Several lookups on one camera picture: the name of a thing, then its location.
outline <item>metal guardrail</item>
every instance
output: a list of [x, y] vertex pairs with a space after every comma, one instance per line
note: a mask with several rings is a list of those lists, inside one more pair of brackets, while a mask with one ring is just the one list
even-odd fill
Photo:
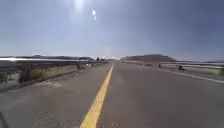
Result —
[[98, 64], [107, 61], [35, 59], [35, 58], [0, 58], [0, 72], [19, 71], [33, 68], [47, 68], [68, 65]]
[[141, 62], [141, 61], [124, 61], [130, 63], [144, 63], [144, 64], [152, 64], [152, 65], [173, 65], [178, 66], [182, 65], [184, 67], [195, 67], [195, 68], [209, 68], [209, 69], [223, 69], [224, 63], [193, 63], [193, 62]]

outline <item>road marking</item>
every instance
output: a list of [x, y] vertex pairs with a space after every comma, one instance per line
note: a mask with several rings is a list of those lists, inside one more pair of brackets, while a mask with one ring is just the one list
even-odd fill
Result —
[[103, 85], [101, 86], [99, 92], [97, 93], [93, 104], [91, 105], [89, 112], [86, 114], [80, 128], [96, 128], [96, 123], [100, 116], [100, 111], [103, 106], [104, 98], [107, 93], [107, 88], [110, 82], [111, 74], [113, 71], [113, 65], [108, 72]]
[[169, 73], [173, 73], [173, 74], [177, 74], [177, 75], [190, 76], [193, 78], [198, 78], [198, 79], [203, 79], [203, 80], [208, 80], [208, 81], [213, 81], [213, 82], [218, 82], [218, 83], [224, 84], [224, 81], [220, 81], [220, 80], [215, 80], [215, 79], [210, 79], [210, 78], [205, 78], [205, 77], [200, 77], [200, 76], [195, 76], [195, 75], [190, 75], [190, 74], [172, 72], [172, 71], [167, 71], [167, 70], [161, 70], [161, 69], [154, 69], [154, 70], [158, 70], [158, 71], [162, 71], [162, 72], [169, 72]]

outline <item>bridge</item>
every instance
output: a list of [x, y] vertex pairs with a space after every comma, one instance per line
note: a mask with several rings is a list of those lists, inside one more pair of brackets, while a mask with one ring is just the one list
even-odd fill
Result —
[[[121, 61], [11, 60], [10, 63], [11, 68], [7, 70], [17, 74], [25, 70], [31, 75], [38, 70], [48, 75], [31, 83], [26, 79], [24, 83], [28, 82], [29, 86], [20, 88], [20, 84], [15, 84], [13, 87], [18, 88], [0, 93], [0, 122], [4, 127], [224, 127], [224, 77], [221, 75], [179, 72], [166, 67], [167, 63], [161, 68]], [[49, 74], [58, 69], [63, 69], [64, 72], [57, 73], [64, 75], [52, 78]]]

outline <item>mountain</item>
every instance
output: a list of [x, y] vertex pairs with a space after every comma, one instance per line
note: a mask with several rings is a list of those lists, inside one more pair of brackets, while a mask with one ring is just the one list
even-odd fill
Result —
[[175, 62], [174, 58], [160, 54], [148, 54], [148, 55], [138, 55], [138, 56], [127, 56], [121, 60], [135, 60], [135, 61], [145, 61], [145, 62]]

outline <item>concrete barrier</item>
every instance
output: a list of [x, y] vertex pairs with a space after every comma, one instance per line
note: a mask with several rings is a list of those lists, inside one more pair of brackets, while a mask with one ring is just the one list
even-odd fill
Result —
[[54, 76], [72, 73], [78, 70], [75, 65], [27, 69], [19, 72], [0, 73], [0, 91], [24, 86], [23, 83], [44, 80]]

